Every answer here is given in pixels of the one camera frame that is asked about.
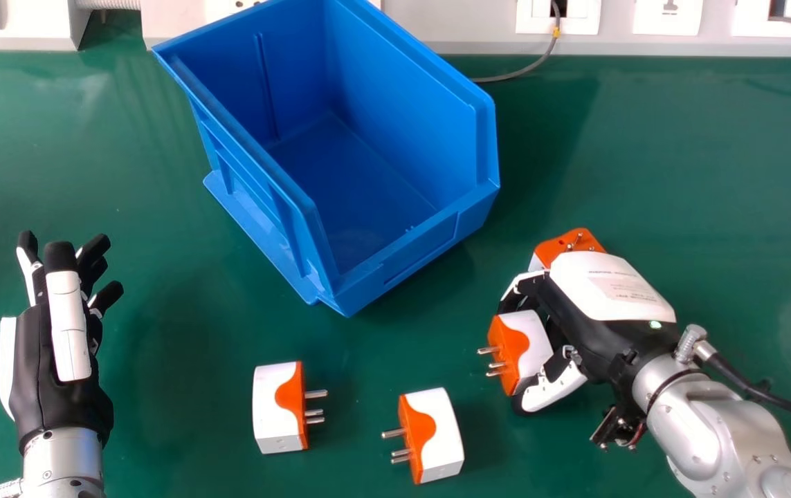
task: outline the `green tabletop surface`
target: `green tabletop surface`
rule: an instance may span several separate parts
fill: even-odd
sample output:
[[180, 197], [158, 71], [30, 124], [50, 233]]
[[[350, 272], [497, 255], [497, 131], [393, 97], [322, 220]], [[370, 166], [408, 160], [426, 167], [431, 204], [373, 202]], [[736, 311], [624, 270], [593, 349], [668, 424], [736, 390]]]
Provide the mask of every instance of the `green tabletop surface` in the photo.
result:
[[[578, 226], [641, 271], [750, 378], [791, 399], [791, 59], [554, 57], [486, 87], [502, 191], [486, 226], [353, 318], [307, 306], [201, 181], [186, 98], [134, 16], [81, 53], [0, 53], [0, 316], [27, 304], [13, 247], [113, 240], [102, 385], [116, 404], [107, 492], [205, 496], [689, 496], [652, 438], [588, 442], [612, 401], [584, 387], [534, 417], [486, 378], [497, 301], [531, 250]], [[528, 57], [453, 57], [467, 75]], [[262, 456], [255, 365], [300, 359], [327, 421]], [[414, 486], [389, 463], [397, 397], [445, 387], [462, 473]], [[774, 410], [791, 445], [791, 415]], [[0, 482], [21, 475], [0, 405]]]

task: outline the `blue storage bin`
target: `blue storage bin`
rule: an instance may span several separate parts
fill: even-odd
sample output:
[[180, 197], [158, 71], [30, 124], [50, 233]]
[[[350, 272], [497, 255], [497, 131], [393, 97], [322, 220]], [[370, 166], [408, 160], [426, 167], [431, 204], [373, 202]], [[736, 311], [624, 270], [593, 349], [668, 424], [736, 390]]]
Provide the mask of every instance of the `blue storage bin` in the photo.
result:
[[366, 0], [271, 0], [154, 50], [205, 186], [306, 303], [353, 315], [484, 223], [493, 101]]

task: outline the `white wall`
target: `white wall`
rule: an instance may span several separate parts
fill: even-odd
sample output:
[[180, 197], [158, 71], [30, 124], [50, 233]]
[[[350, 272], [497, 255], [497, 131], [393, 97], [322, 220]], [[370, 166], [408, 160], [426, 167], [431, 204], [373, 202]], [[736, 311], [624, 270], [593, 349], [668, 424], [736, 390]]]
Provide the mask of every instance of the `white wall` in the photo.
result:
[[[438, 53], [540, 53], [547, 35], [516, 35], [516, 0], [383, 0], [383, 11]], [[563, 35], [560, 54], [791, 56], [791, 38], [731, 37], [734, 0], [705, 0], [697, 37], [633, 35], [635, 0], [603, 0], [596, 37]]]

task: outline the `robotic arm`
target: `robotic arm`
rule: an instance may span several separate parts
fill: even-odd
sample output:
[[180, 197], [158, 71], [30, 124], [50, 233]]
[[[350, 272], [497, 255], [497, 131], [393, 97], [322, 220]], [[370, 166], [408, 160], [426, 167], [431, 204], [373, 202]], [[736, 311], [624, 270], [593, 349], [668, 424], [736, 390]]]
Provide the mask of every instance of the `robotic arm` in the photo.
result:
[[528, 272], [500, 300], [489, 346], [478, 353], [493, 354], [487, 375], [502, 381], [520, 415], [585, 382], [607, 382], [616, 403], [592, 443], [635, 451], [651, 432], [697, 497], [791, 498], [791, 451], [780, 425], [701, 370], [708, 363], [731, 371], [706, 338], [696, 325], [681, 335], [669, 303], [625, 259], [578, 229], [537, 247]]
[[19, 235], [16, 255], [29, 307], [0, 323], [0, 399], [15, 422], [23, 477], [0, 485], [0, 498], [105, 498], [102, 451], [113, 404], [99, 385], [100, 321], [123, 294], [113, 281], [91, 296], [107, 270], [110, 242], [98, 235], [44, 246]]

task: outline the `bolt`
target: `bolt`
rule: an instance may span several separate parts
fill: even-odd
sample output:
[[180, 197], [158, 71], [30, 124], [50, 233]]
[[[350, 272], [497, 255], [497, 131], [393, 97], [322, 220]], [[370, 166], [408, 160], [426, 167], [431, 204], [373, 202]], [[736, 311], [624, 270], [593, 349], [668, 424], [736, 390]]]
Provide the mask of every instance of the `bolt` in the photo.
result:
[[675, 348], [676, 362], [687, 365], [693, 359], [693, 345], [699, 340], [704, 340], [709, 337], [709, 332], [699, 325], [690, 324], [685, 328], [684, 333], [681, 334], [681, 340], [678, 347]]

